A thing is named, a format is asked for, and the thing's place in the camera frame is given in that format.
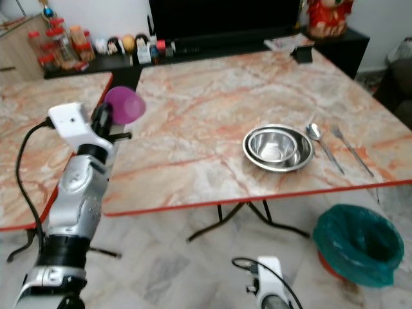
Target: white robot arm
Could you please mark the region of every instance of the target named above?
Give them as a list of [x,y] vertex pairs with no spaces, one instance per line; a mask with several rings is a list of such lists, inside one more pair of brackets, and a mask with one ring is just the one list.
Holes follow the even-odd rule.
[[[79,295],[87,283],[86,253],[100,221],[102,198],[108,187],[105,163],[114,155],[113,142],[131,138],[130,133],[110,135],[112,112],[109,104],[102,104],[90,122],[77,102],[49,110],[54,128],[77,155],[70,159],[59,180],[44,244],[23,281],[15,309],[84,309]],[[255,295],[257,308],[292,308],[285,295],[278,258],[261,256],[257,262],[240,267],[253,277],[247,292]]]

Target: stainless steel bowl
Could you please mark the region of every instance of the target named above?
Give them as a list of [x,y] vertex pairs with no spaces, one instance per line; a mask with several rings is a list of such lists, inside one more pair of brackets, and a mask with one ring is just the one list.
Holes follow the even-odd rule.
[[289,160],[297,151],[296,139],[286,131],[262,129],[254,131],[248,140],[248,150],[257,159],[268,163]]
[[[267,163],[261,161],[253,156],[253,154],[248,150],[248,141],[252,134],[256,131],[262,129],[280,129],[289,134],[291,134],[296,142],[297,142],[297,151],[289,160],[282,162],[280,164],[275,163]],[[278,172],[278,173],[287,173],[290,171],[295,171],[297,169],[301,169],[306,166],[312,157],[314,156],[314,147],[310,141],[310,139],[303,134],[302,132],[289,127],[284,126],[282,124],[269,124],[263,127],[257,127],[251,130],[243,139],[243,152],[245,153],[246,157],[257,166],[261,167],[262,169],[266,169],[267,171]]]

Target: wooden cabinet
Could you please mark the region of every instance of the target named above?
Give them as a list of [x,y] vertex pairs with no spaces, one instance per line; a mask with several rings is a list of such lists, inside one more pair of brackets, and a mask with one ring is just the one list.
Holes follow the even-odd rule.
[[43,71],[27,41],[30,31],[44,33],[46,23],[36,15],[0,37],[0,84],[43,79]]

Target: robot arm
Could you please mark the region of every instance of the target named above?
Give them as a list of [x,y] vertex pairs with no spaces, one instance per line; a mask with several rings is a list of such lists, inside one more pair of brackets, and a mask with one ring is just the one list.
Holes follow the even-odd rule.
[[130,133],[110,136],[112,110],[103,104],[90,124],[79,103],[49,110],[58,134],[77,152],[58,183],[46,228],[45,242],[35,266],[26,275],[16,309],[84,308],[80,291],[86,286],[86,253],[100,221],[108,187],[106,159],[113,142]]

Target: black tv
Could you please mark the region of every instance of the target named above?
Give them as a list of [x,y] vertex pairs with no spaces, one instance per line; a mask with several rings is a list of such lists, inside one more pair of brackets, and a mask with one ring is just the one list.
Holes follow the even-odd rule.
[[158,39],[207,44],[288,35],[301,0],[149,0]]

